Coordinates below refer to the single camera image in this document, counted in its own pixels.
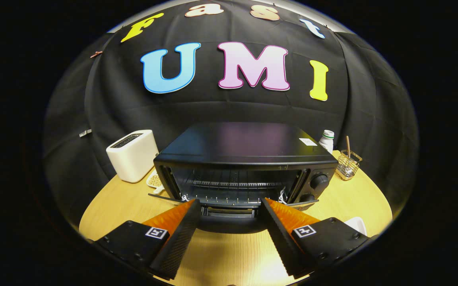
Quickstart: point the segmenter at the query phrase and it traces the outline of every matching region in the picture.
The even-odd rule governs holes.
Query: toaster oven
[[[190,126],[154,159],[167,194],[199,199],[198,228],[252,233],[264,197],[305,210],[329,185],[336,158],[298,127],[209,122]]]

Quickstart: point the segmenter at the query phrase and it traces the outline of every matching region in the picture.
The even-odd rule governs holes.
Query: wire pencil holder
[[[351,159],[349,159],[347,150],[342,150],[340,152],[340,156],[338,157],[338,166],[335,172],[342,180],[350,180],[354,177],[356,171],[358,171],[360,168],[361,161],[361,157],[358,156],[358,154],[355,152],[351,151]]]

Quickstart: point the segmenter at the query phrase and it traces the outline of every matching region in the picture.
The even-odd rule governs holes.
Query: letter m
[[[238,78],[238,68],[251,87],[258,84],[266,70],[266,79],[262,81],[265,89],[286,91],[289,83],[285,79],[285,56],[287,50],[278,46],[266,46],[256,59],[247,47],[239,42],[224,42],[218,45],[224,51],[224,78],[218,82],[223,89],[243,87],[243,80]]]

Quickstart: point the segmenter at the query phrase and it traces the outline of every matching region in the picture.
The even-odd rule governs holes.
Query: blue letter
[[[319,28],[316,27],[314,24],[312,24],[310,21],[307,21],[307,20],[300,20],[300,22],[304,22],[305,25],[307,25],[307,28],[309,28],[309,30],[312,32],[312,34],[318,36],[319,38],[322,38],[324,39],[325,36],[323,34],[321,34],[320,32],[318,32]]]
[[[140,58],[143,63],[142,78],[144,86],[153,93],[175,92],[186,87],[196,73],[196,50],[200,43],[186,43],[174,50],[180,52],[180,74],[175,78],[165,79],[162,76],[162,58],[166,49],[149,52]]]

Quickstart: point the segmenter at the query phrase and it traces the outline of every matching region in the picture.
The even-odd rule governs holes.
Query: round table
[[[339,155],[339,151],[333,151],[334,157]],[[127,220],[143,222],[174,207],[174,201],[148,195],[154,188],[147,186],[146,179],[153,170],[137,183],[114,176],[87,207],[79,232],[95,241]],[[163,191],[161,196],[168,197],[167,192]],[[304,212],[320,220],[336,217],[347,221],[359,216],[369,237],[383,232],[392,221],[387,200],[363,170],[358,170],[349,181],[335,174],[318,199]],[[166,282],[177,286],[283,286],[304,278],[287,275],[267,230],[219,234],[197,229],[176,278]]]

